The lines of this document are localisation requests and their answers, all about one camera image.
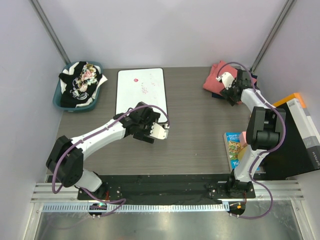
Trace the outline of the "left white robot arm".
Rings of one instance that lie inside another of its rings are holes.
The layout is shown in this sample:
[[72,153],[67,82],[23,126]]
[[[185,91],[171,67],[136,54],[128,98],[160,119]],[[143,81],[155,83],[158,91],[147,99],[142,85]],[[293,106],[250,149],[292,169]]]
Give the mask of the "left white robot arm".
[[156,139],[166,139],[169,125],[158,122],[165,112],[156,112],[155,108],[139,102],[135,108],[115,115],[86,134],[73,138],[59,137],[46,162],[47,169],[53,174],[52,192],[57,194],[63,187],[76,187],[91,198],[104,199],[108,192],[107,183],[97,173],[84,169],[84,161],[106,145],[128,136],[150,144]]

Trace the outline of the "red t shirt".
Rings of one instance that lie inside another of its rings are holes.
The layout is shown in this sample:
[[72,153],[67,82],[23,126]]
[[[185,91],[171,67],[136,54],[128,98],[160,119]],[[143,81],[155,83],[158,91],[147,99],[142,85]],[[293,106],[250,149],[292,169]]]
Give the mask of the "red t shirt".
[[239,62],[224,62],[220,61],[217,64],[214,64],[210,70],[209,76],[203,84],[203,88],[209,92],[220,93],[224,89],[222,83],[216,80],[216,77],[222,75],[225,72],[229,72],[235,78],[233,85],[242,86],[242,94],[244,90],[250,90],[254,95],[260,94],[260,91],[257,86],[254,85],[255,79],[251,76],[251,72],[243,64]]

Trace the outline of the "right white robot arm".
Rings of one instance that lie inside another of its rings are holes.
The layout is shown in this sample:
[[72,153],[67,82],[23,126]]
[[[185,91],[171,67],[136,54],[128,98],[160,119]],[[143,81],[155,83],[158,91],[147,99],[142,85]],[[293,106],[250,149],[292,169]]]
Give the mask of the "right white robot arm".
[[253,192],[253,177],[262,160],[283,144],[286,111],[270,104],[255,87],[253,78],[242,80],[229,72],[219,72],[216,79],[223,84],[220,94],[232,106],[241,102],[250,110],[244,156],[226,183],[219,186],[228,198],[240,198]]

